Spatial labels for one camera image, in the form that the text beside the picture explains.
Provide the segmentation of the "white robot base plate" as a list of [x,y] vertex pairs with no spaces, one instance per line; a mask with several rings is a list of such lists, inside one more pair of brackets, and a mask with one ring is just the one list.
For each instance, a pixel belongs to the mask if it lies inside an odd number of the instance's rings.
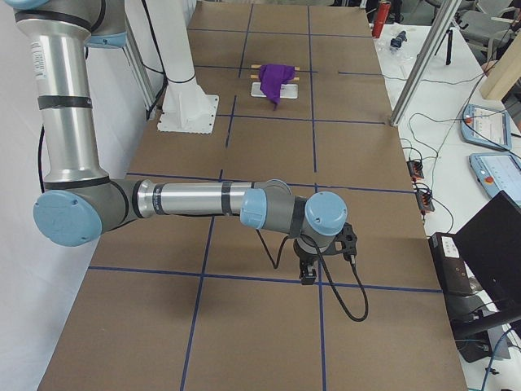
[[181,95],[173,98],[167,94],[158,121],[158,131],[189,134],[210,134],[217,114],[218,95],[204,94],[195,101]]

